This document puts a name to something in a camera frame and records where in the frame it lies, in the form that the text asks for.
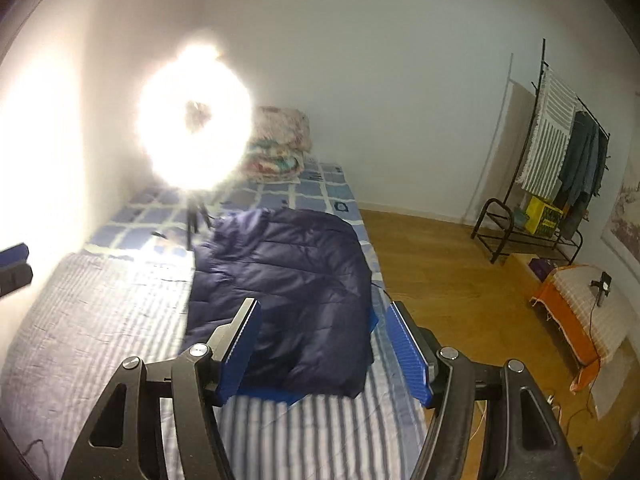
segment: navy puffer jacket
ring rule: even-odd
[[[214,227],[196,248],[182,350],[206,342],[254,297],[262,327],[243,388],[357,396],[373,361],[371,272],[353,228],[288,208],[219,218]]]

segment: metal knob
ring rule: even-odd
[[[139,357],[127,357],[126,359],[124,359],[124,361],[122,362],[122,367],[125,370],[133,370],[135,367],[137,367],[140,364],[140,358]]]
[[[455,348],[452,348],[451,346],[445,346],[440,349],[440,355],[445,359],[450,359],[453,361],[453,359],[457,358],[460,354]]]
[[[196,343],[189,348],[189,353],[194,357],[202,357],[209,351],[209,347],[204,343]]]
[[[509,370],[511,370],[512,372],[516,372],[517,374],[524,371],[524,364],[517,359],[512,359],[511,361],[509,361],[507,366],[509,367]]]

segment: striped towel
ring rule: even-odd
[[[544,200],[554,198],[577,101],[576,93],[547,66],[540,85],[529,153],[516,181],[522,189]]]

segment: cable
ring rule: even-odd
[[[51,470],[51,459],[49,457],[49,451],[47,451],[47,448],[44,445],[44,441],[41,438],[37,438],[36,440],[31,442],[27,446],[27,449],[22,453],[22,456],[26,458],[29,452],[31,451],[31,449],[33,449],[33,446],[35,446],[37,443],[42,444],[42,450],[44,452],[44,456],[47,459],[47,474],[49,475],[49,480],[53,480],[53,471]]]
[[[556,417],[558,419],[558,424],[562,424],[562,406],[560,406],[560,404],[555,404],[551,406],[551,411],[553,411],[555,408],[558,409],[558,416]]]
[[[377,283],[373,283],[373,282],[371,282],[371,285],[376,286],[377,288],[379,288],[382,292],[384,292],[386,294],[386,296],[389,298],[389,301],[391,303],[395,303],[394,299],[391,297],[391,295],[386,291],[386,289],[383,286],[379,286]]]
[[[480,427],[482,426],[482,422],[484,421],[484,418],[486,417],[486,401],[484,402],[484,410],[482,408],[479,408],[480,411],[482,412],[482,417],[480,418],[480,422],[478,423],[478,427],[476,428],[476,430],[474,431],[474,434],[471,435],[471,438],[469,439],[469,442],[471,442],[471,440],[473,439],[473,437],[476,436],[476,434],[478,434],[478,431],[480,431]]]
[[[598,352],[598,348],[596,346],[596,343],[594,343],[593,336],[591,335],[591,330],[593,329],[593,311],[595,310],[597,304],[598,304],[598,299],[596,298],[596,300],[593,302],[593,306],[591,307],[591,313],[589,314],[589,339],[590,339],[591,343],[593,344],[593,349],[596,351],[596,356],[598,357],[598,373],[596,374],[595,379],[593,381],[591,381],[591,384],[589,386],[589,391],[587,393],[587,403],[586,403],[585,407],[581,408],[580,410],[575,412],[567,420],[566,431],[564,432],[564,436],[567,437],[567,438],[569,438],[569,429],[571,428],[571,421],[574,420],[574,416],[576,416],[576,415],[578,415],[579,413],[582,413],[582,412],[589,412],[589,415],[591,415],[591,418],[594,417],[593,413],[591,412],[591,408],[589,407],[589,399],[591,398],[591,391],[593,390],[593,386],[596,383],[596,381],[598,380],[598,376],[600,375],[600,365],[602,364],[602,358],[600,357],[600,353]]]

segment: clothes drying rack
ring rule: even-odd
[[[540,57],[540,72],[538,73],[538,84],[532,85],[536,89],[536,98],[533,105],[533,112],[531,114],[531,120],[529,121],[529,129],[527,131],[527,136],[524,141],[524,145],[522,146],[522,150],[520,152],[520,158],[518,159],[518,164],[516,166],[515,171],[513,172],[513,177],[511,178],[511,183],[509,184],[509,189],[507,193],[504,195],[504,199],[500,200],[498,198],[490,198],[484,203],[484,207],[480,212],[480,216],[478,217],[478,221],[474,227],[474,230],[471,233],[471,238],[478,237],[478,240],[484,245],[487,250],[491,253],[491,263],[494,264],[500,256],[509,256],[509,254],[514,252],[524,252],[528,247],[537,248],[536,251],[542,254],[548,260],[555,260],[558,262],[566,262],[571,265],[575,257],[580,252],[582,248],[582,244],[584,242],[584,238],[579,230],[576,230],[578,235],[578,240],[576,241],[575,235],[571,239],[564,238],[559,229],[556,228],[555,233],[551,238],[543,237],[540,235],[531,234],[524,229],[521,229],[516,226],[513,217],[512,209],[507,205],[507,200],[513,190],[513,185],[516,182],[516,178],[518,176],[518,172],[520,171],[520,167],[522,165],[522,161],[524,160],[524,156],[527,153],[527,146],[529,145],[529,139],[533,132],[533,127],[536,120],[536,112],[538,110],[538,99],[540,97],[540,86],[542,84],[542,76],[545,71],[545,68],[549,66],[549,64],[545,60],[545,51],[546,51],[546,40],[542,40],[542,56]],[[578,101],[583,106],[584,111],[586,111],[591,118],[593,118],[594,122],[602,129],[604,134],[609,139],[609,134],[605,131],[602,125],[598,122],[596,117],[591,113],[589,107],[583,102],[580,97],[578,97]],[[489,208],[495,205],[500,209],[500,213],[489,211]],[[497,233],[502,232],[502,235],[499,234],[487,234],[487,232],[480,232],[480,226],[485,218],[489,218],[499,227],[499,231]],[[498,240],[498,244],[495,246],[495,242],[492,242],[494,246],[490,244],[490,240]],[[514,250],[506,249],[507,244],[510,245],[510,248],[514,248]],[[571,254],[567,254],[565,252],[566,248],[568,251],[573,251]]]

